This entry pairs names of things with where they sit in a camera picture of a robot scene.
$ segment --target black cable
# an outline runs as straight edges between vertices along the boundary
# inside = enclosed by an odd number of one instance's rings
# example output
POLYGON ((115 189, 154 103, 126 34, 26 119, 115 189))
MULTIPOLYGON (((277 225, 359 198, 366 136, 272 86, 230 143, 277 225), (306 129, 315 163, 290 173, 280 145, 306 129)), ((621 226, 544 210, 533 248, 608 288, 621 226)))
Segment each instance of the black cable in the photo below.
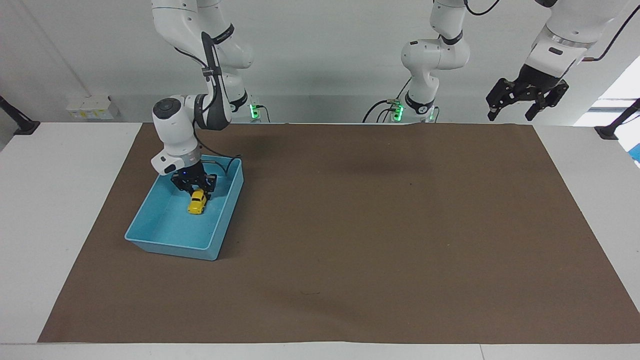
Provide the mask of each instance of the black cable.
POLYGON ((203 164, 215 164, 215 165, 219 166, 219 167, 222 169, 222 171, 224 171, 224 172, 225 172, 225 175, 228 175, 228 172, 225 170, 225 167, 224 167, 224 166, 222 166, 222 164, 218 163, 217 161, 213 161, 213 160, 202 160, 202 163, 203 163, 203 164))
POLYGON ((382 114, 387 113, 387 115, 389 115, 389 113, 393 111, 393 109, 384 109, 380 112, 380 114, 378 115, 378 118, 376 119, 376 123, 380 122, 380 117, 382 116, 382 114))
POLYGON ((632 122, 633 120, 635 120, 635 119, 637 119, 637 118, 639 118, 639 117, 640 117, 640 115, 638 115, 638 116, 634 117, 634 118, 633 118, 633 119, 631 119, 631 120, 627 120, 627 121, 623 122, 623 123, 622 123, 622 124, 620 124, 620 125, 628 124, 628 123, 632 122))
POLYGON ((213 93, 213 97, 211 97, 211 101, 209 102, 209 105, 207 105, 206 108, 202 109, 202 113, 207 112, 207 110, 211 107, 211 105, 213 105, 213 103, 216 101, 216 93, 213 93))
POLYGON ((213 153, 213 154, 215 154, 215 155, 221 156, 221 157, 223 157, 223 158, 233 159, 233 160, 234 160, 234 159, 240 159, 240 158, 242 158, 242 155, 241 155, 241 154, 238 154, 238 155, 236 155, 236 156, 224 155, 224 154, 222 154, 221 152, 215 151, 215 150, 213 150, 212 148, 210 148, 210 147, 206 146, 206 145, 205 145, 205 144, 200 140, 200 138, 198 137, 198 134, 196 133, 196 127, 195 127, 195 124, 196 124, 196 120, 194 120, 194 121, 193 121, 193 123, 192 123, 192 125, 193 125, 193 136, 196 138, 196 141, 200 144, 200 146, 202 146, 203 148, 207 149, 209 152, 211 152, 211 153, 213 153))
POLYGON ((362 119, 362 123, 364 124, 365 122, 367 122, 367 117, 369 117, 369 114, 371 114, 371 112, 373 111, 373 109, 377 108, 378 106, 387 103, 386 100, 380 100, 378 102, 376 102, 373 106, 371 106, 371 109, 369 109, 369 111, 367 111, 367 114, 364 115, 364 119, 362 119))
POLYGON ((268 121, 268 122, 271 122, 271 117, 269 116, 269 109, 267 109, 267 107, 266 107, 266 106, 264 106, 264 105, 256 105, 256 107, 255 107, 255 108, 257 108, 257 109, 264 109, 264 111, 266 111, 266 112, 267 112, 267 121, 268 121))
POLYGON ((584 59, 582 59, 582 61, 583 62, 594 62, 594 61, 602 60, 604 58, 604 56, 609 52, 609 49, 611 49, 611 47, 613 46, 613 43, 616 42, 616 40, 618 39, 618 36, 620 36, 622 31, 625 29, 625 26, 627 26, 629 21, 631 21, 631 18, 638 12, 638 10, 640 10, 640 5, 638 5, 636 7, 636 9, 633 12, 631 12, 631 15, 629 15, 629 17, 627 17, 627 19, 622 23, 622 26, 620 26, 620 29, 618 29, 618 32, 613 36, 613 38, 611 39, 611 42, 609 43, 607 48, 604 50, 602 55, 598 56, 597 58, 592 58, 592 57, 584 58, 584 59))
POLYGON ((433 110, 434 111, 438 110, 438 113, 436 114, 436 117, 433 119, 433 123, 436 124, 438 122, 438 117, 440 117, 440 107, 436 106, 433 110))
POLYGON ((204 63, 204 61, 202 61, 202 60, 198 59, 196 56, 193 56, 193 55, 191 55, 191 54, 189 54, 189 53, 185 53, 184 51, 182 51, 182 50, 178 49, 177 47, 174 47, 174 49, 175 49, 178 53, 183 54, 183 55, 186 55, 186 56, 189 56, 190 58, 192 58, 192 59, 194 59, 195 61, 199 62, 203 67, 207 67, 207 64, 205 64, 205 63, 204 63))
POLYGON ((491 7, 481 13, 477 13, 473 10, 471 10, 471 8, 469 7, 469 3, 468 0, 465 0, 465 6, 467 7, 467 11, 469 11, 469 13, 471 15, 475 15, 475 16, 482 16, 482 15, 486 15, 487 13, 489 13, 491 10, 493 10, 493 8, 495 8, 496 5, 498 5, 498 3, 500 2, 500 0, 495 0, 495 3, 493 3, 493 5, 491 5, 491 7))
MULTIPOLYGON (((406 81, 406 83, 404 83, 404 86, 402 87, 402 90, 400 90, 400 92, 398 93, 398 96, 396 96, 397 100, 400 100, 400 95, 402 95, 402 92, 406 89, 407 85, 409 85, 409 83, 411 82, 411 78, 409 78, 409 80, 406 81)), ((393 105, 389 106, 389 110, 393 110, 393 105)), ((387 122, 387 116, 389 116, 389 113, 385 114, 385 119, 382 120, 382 122, 387 122)))
POLYGON ((225 169, 225 175, 229 173, 229 168, 231 167, 231 164, 233 164, 234 160, 239 159, 240 157, 242 157, 242 155, 234 156, 229 160, 229 164, 227 164, 227 168, 225 169))

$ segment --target brown paper sheet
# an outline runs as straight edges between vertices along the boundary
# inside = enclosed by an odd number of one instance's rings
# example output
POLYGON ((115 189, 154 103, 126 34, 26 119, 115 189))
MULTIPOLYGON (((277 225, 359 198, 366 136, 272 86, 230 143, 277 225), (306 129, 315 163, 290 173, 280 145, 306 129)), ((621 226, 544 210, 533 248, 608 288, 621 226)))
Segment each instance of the brown paper sheet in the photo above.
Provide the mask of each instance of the brown paper sheet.
POLYGON ((640 315, 534 129, 232 125, 214 262, 124 240, 162 147, 145 124, 40 342, 640 343, 640 315))

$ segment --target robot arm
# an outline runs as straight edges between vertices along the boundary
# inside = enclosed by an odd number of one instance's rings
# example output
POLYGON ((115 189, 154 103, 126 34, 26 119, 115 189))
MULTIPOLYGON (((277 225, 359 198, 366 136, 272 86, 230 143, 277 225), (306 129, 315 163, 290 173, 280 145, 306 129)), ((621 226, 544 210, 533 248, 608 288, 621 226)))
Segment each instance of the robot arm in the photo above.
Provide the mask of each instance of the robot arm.
POLYGON ((402 98, 405 118, 425 121, 429 116, 440 84, 432 70, 458 69, 469 61, 470 49, 462 32, 466 12, 464 0, 434 1, 429 21, 440 36, 404 46, 402 63, 412 75, 409 91, 402 98))
POLYGON ((518 101, 535 101, 525 114, 531 121, 540 111, 558 104, 569 86, 564 75, 585 57, 605 27, 628 0, 536 0, 551 8, 551 17, 534 41, 518 78, 498 80, 487 95, 489 120, 518 101))
POLYGON ((231 40, 234 28, 224 21, 220 1, 153 0, 152 11, 157 32, 178 52, 201 66, 207 94, 174 95, 156 103, 154 125, 164 149, 151 163, 161 175, 175 172, 172 181, 181 190, 192 193, 195 185, 210 193, 215 176, 204 172, 194 125, 222 130, 229 124, 238 109, 232 109, 225 77, 235 77, 229 82, 241 86, 244 95, 246 92, 237 73, 229 76, 223 72, 222 61, 232 70, 247 68, 253 61, 252 51, 245 51, 236 39, 231 40), (213 33, 212 38, 209 32, 221 28, 224 29, 213 33))

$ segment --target blue plastic tray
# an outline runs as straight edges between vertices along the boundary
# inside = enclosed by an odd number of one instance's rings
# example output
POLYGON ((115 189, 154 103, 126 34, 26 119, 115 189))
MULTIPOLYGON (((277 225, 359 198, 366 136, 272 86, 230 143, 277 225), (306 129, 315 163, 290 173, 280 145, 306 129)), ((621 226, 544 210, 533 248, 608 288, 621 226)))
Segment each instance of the blue plastic tray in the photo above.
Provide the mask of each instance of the blue plastic tray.
POLYGON ((633 149, 629 150, 629 155, 631 155, 634 160, 640 161, 640 143, 633 149))
MULTIPOLYGON (((203 155, 227 166, 229 159, 203 155)), ((228 176, 215 164, 205 163, 208 174, 218 175, 216 189, 201 215, 187 212, 191 197, 179 191, 171 176, 158 176, 125 238, 143 250, 186 258, 215 260, 244 183, 242 161, 234 160, 228 176)))

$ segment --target toy car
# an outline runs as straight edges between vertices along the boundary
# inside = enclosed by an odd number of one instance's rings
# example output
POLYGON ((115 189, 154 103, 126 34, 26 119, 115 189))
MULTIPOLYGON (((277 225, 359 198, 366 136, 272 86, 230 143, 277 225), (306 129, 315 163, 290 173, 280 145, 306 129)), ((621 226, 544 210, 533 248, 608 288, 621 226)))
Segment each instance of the toy car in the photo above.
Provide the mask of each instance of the toy car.
POLYGON ((189 214, 200 215, 204 211, 205 204, 207 204, 207 195, 204 190, 197 189, 191 194, 191 203, 189 203, 187 211, 189 214))

